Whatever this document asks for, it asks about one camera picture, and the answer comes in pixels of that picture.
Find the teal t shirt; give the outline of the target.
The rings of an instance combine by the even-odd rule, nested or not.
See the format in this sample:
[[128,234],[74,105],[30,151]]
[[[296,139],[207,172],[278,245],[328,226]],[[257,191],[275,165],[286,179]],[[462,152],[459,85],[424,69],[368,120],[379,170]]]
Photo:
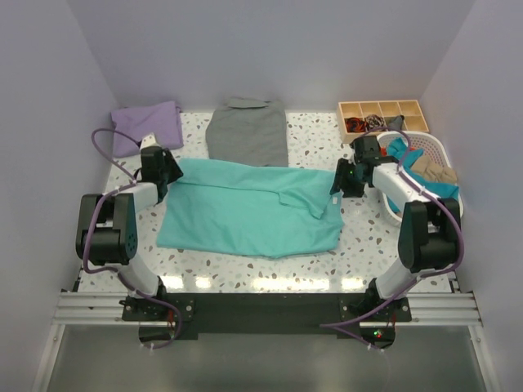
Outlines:
[[156,244],[282,258],[332,251],[344,226],[331,171],[183,158]]

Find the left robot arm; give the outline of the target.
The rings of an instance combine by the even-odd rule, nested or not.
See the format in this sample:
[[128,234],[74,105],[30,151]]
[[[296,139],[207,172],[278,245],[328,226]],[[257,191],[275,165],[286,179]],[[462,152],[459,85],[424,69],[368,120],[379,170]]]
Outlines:
[[168,186],[183,173],[168,149],[158,145],[141,149],[141,178],[106,194],[81,199],[75,248],[87,274],[110,272],[135,300],[132,307],[151,320],[174,321],[182,314],[169,303],[162,279],[138,254],[137,213],[163,201]]

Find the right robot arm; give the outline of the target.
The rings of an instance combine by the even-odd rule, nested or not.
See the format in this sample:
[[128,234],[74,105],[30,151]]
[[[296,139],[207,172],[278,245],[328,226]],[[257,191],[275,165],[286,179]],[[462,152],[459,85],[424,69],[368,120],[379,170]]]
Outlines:
[[420,281],[455,271],[465,251],[456,199],[428,191],[406,171],[402,158],[382,155],[376,136],[359,136],[351,147],[352,158],[337,163],[330,193],[355,198],[366,187],[376,188],[400,209],[402,218],[397,260],[369,283],[355,307],[356,317],[335,323],[336,328],[366,319],[383,320],[393,311],[393,303]]

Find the blue t shirt in basket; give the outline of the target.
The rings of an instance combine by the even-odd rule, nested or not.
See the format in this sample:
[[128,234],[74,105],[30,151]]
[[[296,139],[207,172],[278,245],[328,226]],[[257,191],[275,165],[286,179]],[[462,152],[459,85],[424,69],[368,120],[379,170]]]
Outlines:
[[417,181],[422,187],[427,191],[436,194],[439,198],[454,198],[458,200],[459,198],[459,187],[458,185],[447,184],[447,183],[437,183],[424,180],[421,176],[413,173],[410,170],[410,167],[414,162],[423,155],[428,156],[433,162],[436,162],[431,156],[427,155],[427,151],[424,148],[415,149],[408,148],[405,140],[401,137],[396,137],[392,140],[386,147],[388,155],[391,155],[398,160],[400,160],[406,151],[409,151],[406,155],[405,160],[403,161],[403,167],[405,172],[411,176],[415,181]]

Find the patterned cloth in box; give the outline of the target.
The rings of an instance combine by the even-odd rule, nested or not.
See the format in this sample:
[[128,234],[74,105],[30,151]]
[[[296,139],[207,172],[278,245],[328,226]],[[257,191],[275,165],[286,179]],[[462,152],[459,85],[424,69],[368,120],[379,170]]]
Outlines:
[[375,128],[382,128],[386,126],[386,122],[383,117],[377,114],[370,114],[364,118],[366,129],[371,131]]

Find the grey cloth in box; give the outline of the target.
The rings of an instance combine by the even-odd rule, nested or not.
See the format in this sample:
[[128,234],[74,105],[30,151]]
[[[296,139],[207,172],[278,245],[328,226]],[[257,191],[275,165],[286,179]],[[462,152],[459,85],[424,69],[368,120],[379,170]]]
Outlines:
[[390,118],[387,122],[389,131],[404,131],[405,130],[405,116],[400,114],[394,118]]

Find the folded purple shirt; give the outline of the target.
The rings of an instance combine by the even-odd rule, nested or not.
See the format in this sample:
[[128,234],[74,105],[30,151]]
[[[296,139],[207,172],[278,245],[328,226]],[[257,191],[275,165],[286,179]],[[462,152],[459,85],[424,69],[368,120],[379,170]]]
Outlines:
[[181,109],[175,101],[166,101],[152,106],[127,107],[110,113],[114,129],[141,141],[144,136],[154,133],[163,147],[183,147]]

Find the wooden compartment box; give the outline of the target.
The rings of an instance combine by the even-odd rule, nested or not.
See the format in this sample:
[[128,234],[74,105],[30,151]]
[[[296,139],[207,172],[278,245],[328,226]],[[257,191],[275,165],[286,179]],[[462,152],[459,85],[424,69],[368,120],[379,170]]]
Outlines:
[[343,101],[337,103],[337,120],[343,144],[351,143],[365,131],[383,133],[382,127],[402,131],[429,132],[417,100]]

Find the beige garment in basket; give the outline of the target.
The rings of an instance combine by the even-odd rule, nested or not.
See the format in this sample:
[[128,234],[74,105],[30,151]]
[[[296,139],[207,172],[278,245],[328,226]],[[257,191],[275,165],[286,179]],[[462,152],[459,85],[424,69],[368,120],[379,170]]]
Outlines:
[[424,180],[437,183],[447,183],[456,185],[458,178],[456,172],[451,167],[444,167],[433,162],[428,156],[423,155],[418,158],[410,167],[410,170],[421,176]]

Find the white laundry basket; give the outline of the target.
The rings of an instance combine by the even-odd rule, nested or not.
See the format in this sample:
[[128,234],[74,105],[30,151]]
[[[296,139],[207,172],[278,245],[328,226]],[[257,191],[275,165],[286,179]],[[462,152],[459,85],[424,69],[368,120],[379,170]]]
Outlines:
[[[419,131],[407,131],[406,135],[408,135],[409,139],[411,140],[410,147],[415,149],[424,148],[427,151],[427,155],[431,156],[431,158],[436,162],[450,167],[450,162],[443,145],[434,136],[430,135],[429,133]],[[383,132],[378,135],[378,143],[382,148],[386,148],[388,144],[396,137],[403,138],[408,146],[406,139],[401,136],[400,133],[393,131]],[[380,198],[383,215],[385,216],[386,220],[391,225],[400,227],[401,213],[399,208],[383,192],[380,193]],[[457,201],[460,206],[460,217],[463,217],[463,203],[460,196]]]

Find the folded grey shirt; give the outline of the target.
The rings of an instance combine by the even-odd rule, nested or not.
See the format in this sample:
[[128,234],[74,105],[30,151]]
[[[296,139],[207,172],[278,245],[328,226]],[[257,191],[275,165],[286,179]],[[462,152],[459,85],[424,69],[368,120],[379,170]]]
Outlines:
[[288,166],[287,120],[279,100],[231,98],[206,129],[208,156],[254,167]]

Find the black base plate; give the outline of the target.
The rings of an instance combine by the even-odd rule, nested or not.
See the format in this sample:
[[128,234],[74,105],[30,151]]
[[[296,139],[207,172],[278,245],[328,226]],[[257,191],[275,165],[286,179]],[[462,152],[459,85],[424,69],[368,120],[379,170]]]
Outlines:
[[355,317],[362,293],[167,293],[164,300],[180,310],[130,296],[119,302],[124,322],[181,321],[181,340],[201,334],[318,335],[329,334],[321,323]]

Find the aluminium frame rail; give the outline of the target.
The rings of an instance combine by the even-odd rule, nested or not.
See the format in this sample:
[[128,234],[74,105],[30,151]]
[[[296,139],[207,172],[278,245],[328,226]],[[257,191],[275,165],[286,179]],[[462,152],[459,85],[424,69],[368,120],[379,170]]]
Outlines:
[[[364,295],[364,281],[361,278],[343,278],[338,289],[332,289],[326,278],[289,278],[276,275],[254,276],[249,274],[245,281],[240,282],[232,292],[215,292],[212,289],[213,278],[197,277],[195,290],[184,288],[183,280],[176,276],[162,277],[166,293],[234,293],[234,294],[265,294],[265,293],[338,293]],[[449,363],[456,359],[459,364],[472,361],[484,384],[489,384],[488,363],[483,346],[481,317],[476,298],[472,293],[459,290],[454,276],[447,278],[447,292],[407,293],[384,310],[371,318],[345,327],[336,328],[335,323],[321,323],[320,327],[341,338],[351,338],[360,341],[371,350],[390,348],[404,327],[444,327],[462,328],[468,339],[465,349],[456,345],[444,343],[444,361]],[[175,334],[181,331],[181,325],[174,322],[140,323],[124,322],[122,320],[123,306],[119,304],[126,299],[128,293],[123,292],[83,292],[78,287],[63,291],[58,300],[52,319],[51,332],[55,339],[61,339],[68,325],[110,325],[118,323],[135,324],[140,328],[154,329],[159,334],[160,341],[178,339]]]

